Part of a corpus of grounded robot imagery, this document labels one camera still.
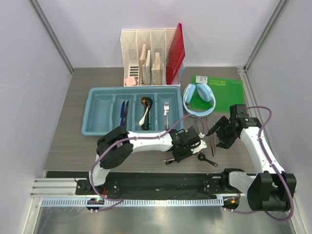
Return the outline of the patterned handle fork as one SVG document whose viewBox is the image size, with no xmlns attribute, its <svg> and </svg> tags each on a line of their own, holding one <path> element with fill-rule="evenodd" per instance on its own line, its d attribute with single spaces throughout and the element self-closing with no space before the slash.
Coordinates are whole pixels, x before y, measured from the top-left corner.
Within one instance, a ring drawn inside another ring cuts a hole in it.
<svg viewBox="0 0 312 234">
<path fill-rule="evenodd" d="M 165 163 L 165 165 L 169 165 L 171 163 L 174 163 L 176 160 L 174 158 L 171 158 L 171 159 L 164 159 L 162 160 L 162 162 Z"/>
</svg>

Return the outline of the black measuring spoon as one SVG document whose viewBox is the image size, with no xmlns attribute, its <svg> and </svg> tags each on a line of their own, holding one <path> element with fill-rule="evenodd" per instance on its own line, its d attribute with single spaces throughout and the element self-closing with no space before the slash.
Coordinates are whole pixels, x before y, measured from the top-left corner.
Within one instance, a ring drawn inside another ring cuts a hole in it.
<svg viewBox="0 0 312 234">
<path fill-rule="evenodd" d="M 217 166 L 218 166 L 217 163 L 215 163 L 215 162 L 213 162 L 213 161 L 211 161 L 211 160 L 208 160 L 208 159 L 206 158 L 206 156 L 205 156 L 203 153 L 198 154 L 197 159 L 198 159 L 199 161 L 207 162 L 207 163 L 211 164 L 211 165 L 214 166 L 214 167 L 217 167 Z"/>
</svg>

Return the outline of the white ceramic spoon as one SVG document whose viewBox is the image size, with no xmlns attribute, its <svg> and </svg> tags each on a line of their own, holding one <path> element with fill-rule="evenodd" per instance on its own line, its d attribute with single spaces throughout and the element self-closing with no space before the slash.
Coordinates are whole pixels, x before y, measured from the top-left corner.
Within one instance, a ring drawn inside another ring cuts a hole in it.
<svg viewBox="0 0 312 234">
<path fill-rule="evenodd" d="M 145 113 L 144 113 L 143 117 L 141 118 L 141 120 L 139 121 L 140 126 L 142 126 L 144 124 L 145 118 L 146 118 L 146 115 L 148 114 L 148 112 L 149 112 L 149 104 L 147 104 Z"/>
</svg>

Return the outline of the gold spoon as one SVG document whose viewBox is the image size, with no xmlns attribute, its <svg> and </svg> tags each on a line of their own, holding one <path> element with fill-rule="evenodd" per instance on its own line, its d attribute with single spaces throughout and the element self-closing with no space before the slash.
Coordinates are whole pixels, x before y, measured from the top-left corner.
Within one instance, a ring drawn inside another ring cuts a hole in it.
<svg viewBox="0 0 312 234">
<path fill-rule="evenodd" d="M 152 101 L 152 99 L 151 99 L 150 97 L 143 97 L 143 98 L 141 99 L 141 103 L 142 103 L 143 106 L 144 106 L 144 112 L 143 112 L 143 115 L 144 115 L 147 104 L 149 104 L 149 108 L 151 109 L 152 104 L 153 104 L 153 101 Z"/>
</svg>

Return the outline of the black knife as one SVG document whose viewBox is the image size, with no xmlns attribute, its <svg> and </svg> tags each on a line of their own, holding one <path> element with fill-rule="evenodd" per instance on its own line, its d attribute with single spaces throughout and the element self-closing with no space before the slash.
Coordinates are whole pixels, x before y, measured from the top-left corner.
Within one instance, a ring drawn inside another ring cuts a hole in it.
<svg viewBox="0 0 312 234">
<path fill-rule="evenodd" d="M 123 126 L 125 127 L 127 125 L 128 109 L 129 109 L 129 101 L 126 102 L 125 107 L 124 107 Z"/>
</svg>

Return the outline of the purple handled utensil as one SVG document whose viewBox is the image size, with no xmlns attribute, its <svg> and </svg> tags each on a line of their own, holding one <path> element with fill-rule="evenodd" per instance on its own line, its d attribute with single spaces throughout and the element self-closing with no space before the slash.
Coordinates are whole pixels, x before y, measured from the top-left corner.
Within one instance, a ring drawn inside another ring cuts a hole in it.
<svg viewBox="0 0 312 234">
<path fill-rule="evenodd" d="M 125 115 L 125 101 L 123 101 L 122 106 L 121 106 L 121 110 L 120 110 L 120 125 L 123 126 L 124 125 L 124 115 Z"/>
</svg>

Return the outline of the blue plastic cutlery tray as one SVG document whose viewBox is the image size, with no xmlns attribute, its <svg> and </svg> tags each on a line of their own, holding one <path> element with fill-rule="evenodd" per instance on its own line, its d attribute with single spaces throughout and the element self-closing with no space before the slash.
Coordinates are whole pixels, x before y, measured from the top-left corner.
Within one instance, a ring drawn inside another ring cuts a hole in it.
<svg viewBox="0 0 312 234">
<path fill-rule="evenodd" d="M 183 105 L 179 86 L 98 87 L 89 91 L 82 120 L 82 134 L 103 136 L 120 125 L 123 101 L 129 101 L 127 131 L 142 133 L 139 121 L 143 117 L 143 97 L 152 99 L 150 110 L 153 129 L 150 133 L 165 130 L 164 103 L 169 103 L 169 125 L 175 129 L 184 127 Z"/>
</svg>

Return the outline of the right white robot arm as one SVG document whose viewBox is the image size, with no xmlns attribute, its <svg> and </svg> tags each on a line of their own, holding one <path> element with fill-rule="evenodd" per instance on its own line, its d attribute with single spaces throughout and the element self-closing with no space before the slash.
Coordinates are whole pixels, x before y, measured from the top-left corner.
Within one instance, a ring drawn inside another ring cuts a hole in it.
<svg viewBox="0 0 312 234">
<path fill-rule="evenodd" d="M 263 129 L 258 118 L 248 115 L 246 105 L 235 104 L 230 107 L 230 117 L 222 117 L 209 130 L 209 136 L 216 134 L 219 139 L 219 148 L 229 149 L 240 139 L 256 170 L 255 178 L 251 178 L 242 170 L 226 169 L 220 187 L 227 193 L 238 189 L 245 194 L 252 211 L 286 212 L 293 206 L 296 178 L 279 165 L 263 136 Z"/>
</svg>

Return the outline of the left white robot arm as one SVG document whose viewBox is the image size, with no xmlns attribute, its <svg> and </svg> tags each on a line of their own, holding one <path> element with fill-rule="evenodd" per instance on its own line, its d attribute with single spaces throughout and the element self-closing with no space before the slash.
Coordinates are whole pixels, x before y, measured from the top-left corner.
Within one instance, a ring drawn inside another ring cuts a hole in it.
<svg viewBox="0 0 312 234">
<path fill-rule="evenodd" d="M 96 160 L 89 172 L 87 189 L 100 194 L 109 171 L 120 166 L 130 154 L 138 152 L 171 152 L 165 164 L 180 162 L 206 150 L 205 135 L 195 129 L 168 129 L 159 133 L 135 133 L 120 126 L 97 141 Z"/>
</svg>

